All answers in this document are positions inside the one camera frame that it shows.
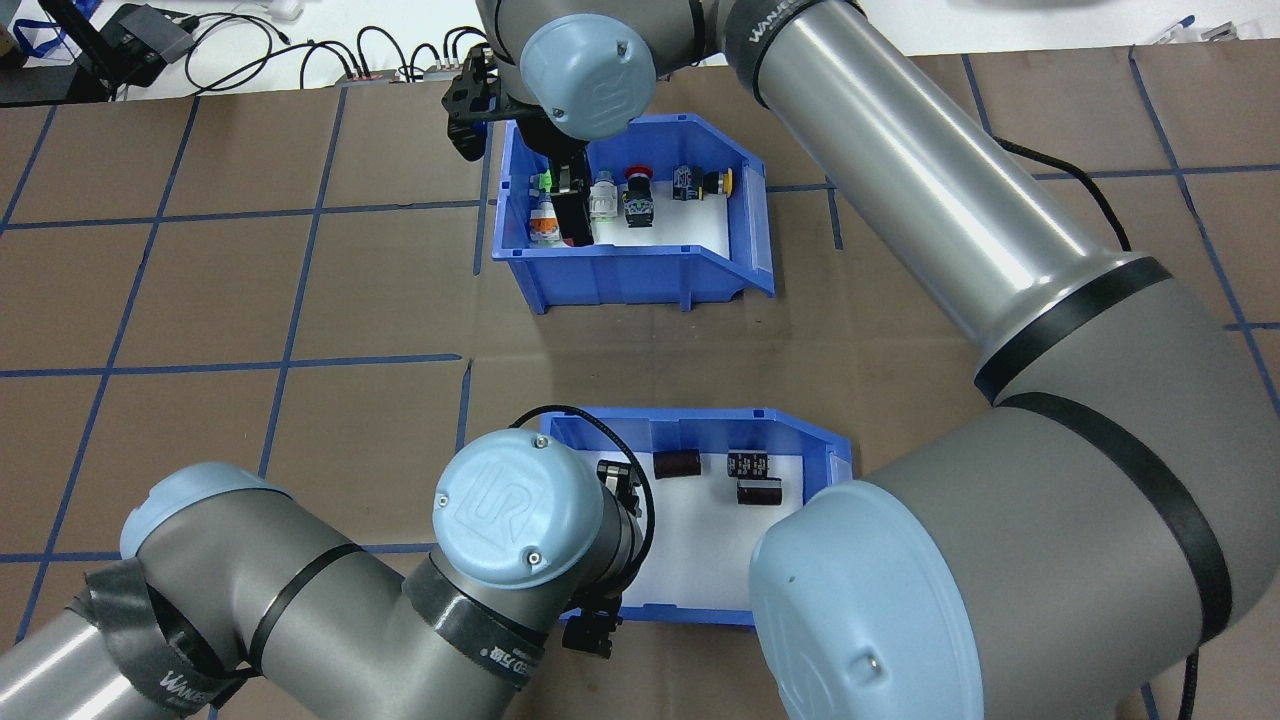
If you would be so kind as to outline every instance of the black tape band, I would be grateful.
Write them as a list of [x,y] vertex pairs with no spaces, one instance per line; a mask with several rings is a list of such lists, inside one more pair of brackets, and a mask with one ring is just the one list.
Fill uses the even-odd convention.
[[1187,486],[1155,451],[1106,415],[1056,395],[1015,395],[1000,407],[1018,407],[1053,420],[1120,468],[1160,514],[1187,557],[1201,598],[1201,644],[1226,629],[1231,619],[1231,574],[1222,547]]
[[516,689],[532,679],[547,635],[502,618],[460,591],[434,560],[404,579],[404,594],[422,620],[467,660]]
[[689,0],[689,13],[694,22],[694,59],[696,63],[707,55],[707,15],[703,14],[703,0]]
[[248,664],[259,670],[262,669],[262,652],[266,650],[266,641],[271,637],[271,630],[275,629],[275,624],[280,621],[280,616],[293,602],[293,598],[302,592],[302,588],[307,585],[311,580],[316,578],[325,568],[333,565],[335,560],[346,557],[352,552],[362,552],[362,548],[355,543],[339,544],[338,547],[330,547],[329,550],[320,553],[319,557],[307,564],[306,568],[298,571],[292,580],[284,588],[276,593],[275,600],[271,601],[271,606],[266,609],[266,615],[257,621],[257,628],[253,629],[253,639],[248,646]]
[[[791,20],[810,6],[824,0],[737,0],[724,20],[724,56],[737,72],[742,87],[751,91],[755,100],[768,108],[760,96],[760,64],[769,45]],[[863,9],[849,3],[859,13]]]
[[88,573],[84,582],[86,592],[69,610],[99,629],[116,669],[142,697],[186,717],[247,679],[221,667],[195,626],[147,585],[136,557]]
[[1014,378],[1084,323],[1171,277],[1155,258],[1139,258],[1094,278],[1006,342],[978,370],[973,384],[978,386],[987,402],[995,402]]

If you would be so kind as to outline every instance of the ur logo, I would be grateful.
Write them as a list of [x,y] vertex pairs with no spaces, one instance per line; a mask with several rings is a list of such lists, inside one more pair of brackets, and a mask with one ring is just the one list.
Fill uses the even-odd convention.
[[456,516],[480,538],[502,550],[516,543],[529,525],[540,488],[493,462],[476,477]]

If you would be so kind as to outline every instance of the black capacitor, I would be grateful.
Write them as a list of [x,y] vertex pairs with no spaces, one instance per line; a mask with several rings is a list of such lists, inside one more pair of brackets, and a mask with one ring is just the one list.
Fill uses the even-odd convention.
[[780,478],[740,479],[737,482],[737,503],[782,505],[782,480]]
[[703,456],[696,450],[667,450],[653,454],[653,475],[691,478],[703,474]]
[[763,480],[769,477],[769,456],[764,452],[730,452],[728,477]]

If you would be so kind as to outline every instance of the capacitor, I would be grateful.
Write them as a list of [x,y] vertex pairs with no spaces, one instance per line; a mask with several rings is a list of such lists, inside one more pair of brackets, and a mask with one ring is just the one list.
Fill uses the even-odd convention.
[[769,456],[764,452],[730,452],[728,477],[763,480],[769,477]]
[[653,454],[653,475],[663,478],[692,478],[703,474],[703,456],[696,450],[667,450]]
[[627,190],[622,193],[622,211],[628,228],[653,227],[653,168],[632,165],[623,173]]
[[763,478],[737,482],[739,505],[782,505],[782,479]]

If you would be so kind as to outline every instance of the cable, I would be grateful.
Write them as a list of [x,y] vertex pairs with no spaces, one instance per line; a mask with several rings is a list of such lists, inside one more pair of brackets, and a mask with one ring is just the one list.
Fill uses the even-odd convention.
[[420,79],[417,76],[413,74],[413,70],[421,70],[424,76],[426,74],[426,70],[424,70],[422,68],[417,67],[417,54],[421,53],[422,50],[430,50],[431,51],[431,56],[435,58],[435,65],[436,67],[440,67],[443,64],[442,60],[440,60],[440,51],[436,50],[434,45],[431,45],[430,42],[424,42],[424,44],[419,45],[417,47],[413,49],[413,53],[411,53],[410,56],[408,56],[408,68],[407,68],[408,69],[408,76],[407,77],[408,77],[410,82],[417,82]]
[[1199,650],[1187,656],[1187,669],[1183,671],[1183,702],[1178,708],[1178,720],[1192,720],[1196,711],[1196,685],[1199,679]]
[[992,136],[992,138],[996,142],[998,142],[1000,146],[1004,147],[1007,152],[1012,152],[1014,155],[1021,155],[1023,158],[1034,160],[1037,163],[1048,165],[1051,168],[1057,168],[1064,173],[1071,176],[1073,178],[1080,181],[1080,183],[1084,186],[1084,190],[1088,190],[1089,195],[1093,196],[1093,201],[1098,204],[1098,209],[1101,209],[1102,215],[1106,217],[1107,224],[1110,224],[1111,229],[1115,231],[1116,241],[1120,243],[1120,250],[1124,250],[1125,252],[1133,252],[1133,245],[1129,243],[1129,233],[1124,231],[1124,225],[1120,224],[1120,218],[1116,215],[1116,211],[1111,208],[1111,202],[1107,201],[1107,196],[1102,193],[1102,188],[1100,188],[1098,184],[1093,182],[1093,178],[1089,177],[1089,173],[1085,173],[1084,170],[1073,165],[1071,163],[1068,163],[1066,160],[1060,160],[1057,158],[1053,158],[1052,155],[1046,155],[1038,150],[1024,147],[1011,140],[1005,140],[997,136]]
[[[187,56],[183,61],[183,73],[187,76],[187,82],[189,82],[191,86],[196,88],[197,95],[204,92],[225,92],[228,90],[236,90],[237,87],[252,82],[253,78],[256,78],[259,74],[262,73],[262,70],[266,68],[268,58],[271,55],[271,53],[275,51],[275,38],[279,38],[285,45],[289,44],[289,36],[284,35],[284,32],[280,28],[275,27],[275,24],[273,24],[270,20],[255,15],[244,15],[241,13],[205,13],[195,15],[195,18],[197,20],[218,18],[209,27],[206,27],[204,32],[196,36],[195,45],[192,46],[191,51],[187,53]],[[232,77],[234,77],[234,74],[209,85],[201,85],[196,82],[196,78],[192,77],[191,74],[191,61],[196,56],[196,50],[198,50],[204,45],[205,40],[210,36],[210,33],[212,33],[214,31],[216,31],[223,26],[236,22],[248,23],[262,31],[264,36],[266,37],[266,56],[264,56],[264,59],[255,60],[253,63],[250,63],[248,65],[241,68],[241,70],[238,70],[236,74],[250,69],[252,69],[253,72],[251,72],[248,76],[241,78],[239,81],[232,85],[219,87],[219,85],[221,85],[227,79],[230,79]]]
[[622,571],[618,573],[618,575],[613,579],[612,583],[609,583],[609,585],[599,589],[588,588],[586,591],[580,592],[575,597],[584,597],[588,594],[604,596],[608,594],[609,592],[617,591],[620,585],[622,585],[623,583],[630,582],[635,577],[635,574],[640,571],[640,566],[644,564],[645,557],[649,557],[649,548],[653,547],[653,532],[654,528],[657,527],[657,520],[653,511],[654,506],[653,487],[649,484],[649,477],[645,475],[644,468],[640,465],[640,460],[636,457],[635,452],[631,452],[631,448],[627,447],[627,443],[622,442],[622,438],[620,438],[617,433],[609,429],[608,425],[605,425],[598,418],[595,418],[586,410],[582,410],[581,407],[573,407],[572,405],[543,405],[541,407],[534,407],[529,413],[521,415],[520,419],[517,419],[515,423],[511,424],[511,427],[520,428],[529,420],[532,420],[534,418],[543,415],[545,413],[563,413],[566,415],[575,415],[577,418],[586,420],[595,429],[600,430],[600,433],[604,434],[604,437],[609,438],[609,442],[618,446],[618,450],[622,451],[622,455],[626,455],[627,462],[631,462],[631,466],[635,468],[636,479],[640,480],[640,487],[644,488],[645,529],[644,529],[644,539],[640,541],[640,551],[636,552],[636,556],[631,560],[631,562],[627,562],[626,568],[623,568]]
[[399,42],[396,42],[396,38],[392,36],[392,33],[387,32],[385,29],[383,29],[383,28],[380,28],[378,26],[365,26],[365,27],[360,28],[360,32],[356,33],[356,54],[360,55],[360,69],[361,69],[361,72],[365,73],[366,78],[370,77],[370,73],[369,73],[369,60],[365,59],[365,49],[364,49],[364,38],[365,38],[365,33],[366,32],[380,32],[380,33],[383,33],[383,36],[385,36],[387,40],[392,41],[392,46],[396,47],[396,54],[399,55],[399,59],[401,59],[399,67],[401,68],[407,68],[408,67],[408,60],[404,59],[404,50],[401,49]]
[[462,31],[462,32],[460,32],[460,33],[457,33],[457,35],[453,36],[453,45],[449,46],[449,49],[453,51],[453,59],[454,60],[462,60],[462,55],[458,54],[458,42],[463,37],[466,37],[468,35],[474,35],[474,36],[479,37],[481,42],[489,42],[489,36],[486,36],[484,33],[484,31],[481,31],[480,28],[466,26],[466,27],[454,28],[454,29],[461,29]]
[[[227,87],[218,87],[218,86],[221,85],[221,83],[224,83],[224,82],[227,82],[227,81],[229,81],[229,79],[232,79],[233,77],[243,73],[244,70],[251,69],[253,65],[265,67],[268,61],[274,60],[275,58],[279,58],[280,55],[287,55],[289,53],[293,53],[294,50],[306,50],[308,47],[315,47],[316,45],[317,45],[316,42],[305,42],[302,45],[291,45],[291,46],[284,47],[282,50],[275,50],[273,53],[268,53],[266,55],[262,55],[257,60],[253,60],[252,63],[247,63],[247,64],[242,65],[241,68],[237,68],[237,69],[232,70],[230,73],[227,73],[225,76],[220,77],[219,79],[216,79],[216,81],[214,81],[211,83],[209,83],[207,86],[197,86],[196,92],[192,92],[189,95],[189,97],[196,97],[197,95],[204,95],[205,92],[223,92],[223,91],[227,91],[227,90],[233,90],[236,87],[239,87],[239,86],[244,85],[246,82],[248,82],[248,79],[237,82],[236,85],[230,85],[230,86],[227,86]],[[250,78],[255,77],[257,74],[257,72],[261,72],[261,70],[256,70],[253,76],[250,76]]]
[[311,49],[307,50],[307,54],[302,56],[302,67],[298,68],[298,90],[307,88],[307,61],[311,60],[311,55],[315,55],[316,50],[328,50],[333,53],[338,58],[338,61],[342,63],[343,77],[346,77],[347,79],[352,79],[355,77],[351,72],[351,65],[347,64],[347,59],[342,56],[342,53],[334,50],[332,47],[333,45],[342,45],[342,44],[335,40],[323,40],[320,42],[311,42]]

